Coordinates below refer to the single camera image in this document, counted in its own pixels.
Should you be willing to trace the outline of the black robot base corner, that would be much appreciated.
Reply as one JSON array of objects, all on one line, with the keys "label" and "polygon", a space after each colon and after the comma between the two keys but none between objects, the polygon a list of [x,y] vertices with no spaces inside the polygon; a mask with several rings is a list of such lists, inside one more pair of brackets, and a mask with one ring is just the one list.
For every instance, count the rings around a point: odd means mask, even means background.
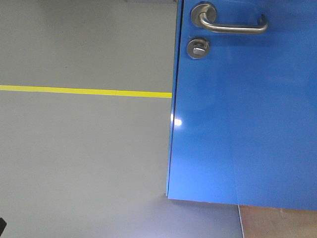
[{"label": "black robot base corner", "polygon": [[6,225],[7,222],[3,218],[0,218],[0,236],[2,235]]}]

